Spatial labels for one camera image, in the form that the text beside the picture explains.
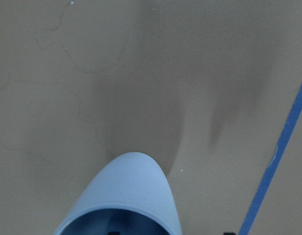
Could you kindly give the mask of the light blue plastic cup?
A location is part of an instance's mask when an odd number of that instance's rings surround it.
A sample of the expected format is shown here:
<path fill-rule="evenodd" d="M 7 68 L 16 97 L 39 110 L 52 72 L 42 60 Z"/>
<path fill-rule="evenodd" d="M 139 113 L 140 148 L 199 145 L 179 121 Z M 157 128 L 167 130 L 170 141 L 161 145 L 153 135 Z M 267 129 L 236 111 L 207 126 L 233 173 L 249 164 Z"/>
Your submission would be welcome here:
<path fill-rule="evenodd" d="M 150 156 L 129 152 L 89 183 L 56 235 L 180 235 L 167 178 Z"/>

